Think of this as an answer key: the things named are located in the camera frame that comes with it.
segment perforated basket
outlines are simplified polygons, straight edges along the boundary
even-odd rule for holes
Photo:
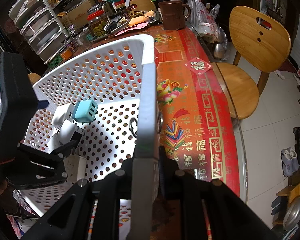
[[[131,193],[132,206],[139,210],[133,214],[136,219],[131,220],[131,229],[137,227],[133,221],[147,215],[151,222],[151,205],[159,178],[153,38],[136,35],[91,49],[48,73],[33,87],[37,98],[49,100],[50,104],[31,119],[24,143],[48,152],[47,143],[56,132],[51,120],[57,106],[95,100],[98,103],[95,120],[75,122],[85,130],[76,149],[77,154],[88,160],[85,178],[90,182],[103,179],[134,152],[132,188],[143,190]],[[138,140],[129,130],[132,117],[138,120]],[[20,193],[42,216],[70,187],[71,184],[65,183],[50,187],[51,191],[46,187]],[[144,208],[138,208],[140,205],[149,206],[149,210],[145,212]]]

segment jar with red lid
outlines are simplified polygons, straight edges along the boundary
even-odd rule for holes
[[[107,15],[101,9],[101,7],[94,6],[88,11],[87,20],[89,22],[90,32],[97,37],[104,36],[106,34],[104,27],[109,23]]]

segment metal bolt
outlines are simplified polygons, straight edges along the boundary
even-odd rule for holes
[[[220,187],[222,185],[222,181],[220,179],[214,179],[212,180],[212,184],[217,187]]]
[[[121,177],[121,176],[123,176],[124,174],[125,174],[126,172],[124,171],[124,170],[117,170],[116,172],[115,172],[115,174],[118,176],[118,177]]]
[[[185,172],[183,170],[176,170],[174,174],[176,174],[178,177],[182,177],[184,176]]]
[[[79,179],[77,181],[77,184],[80,186],[80,187],[84,187],[85,185],[87,185],[88,181],[86,179]]]

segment brown mug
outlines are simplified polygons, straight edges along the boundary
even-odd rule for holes
[[[166,30],[178,30],[186,27],[185,20],[189,18],[191,13],[189,5],[182,4],[179,0],[163,1],[158,4],[161,9],[163,27]],[[188,9],[188,13],[185,17],[182,12],[183,7]]]

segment chair backrest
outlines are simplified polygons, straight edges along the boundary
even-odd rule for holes
[[[276,20],[252,8],[233,8],[229,27],[236,50],[263,72],[277,70],[290,53],[291,40],[287,30]]]
[[[155,11],[157,8],[155,7],[154,3],[151,0],[132,0],[130,4],[136,4],[137,8],[133,9],[132,11]]]

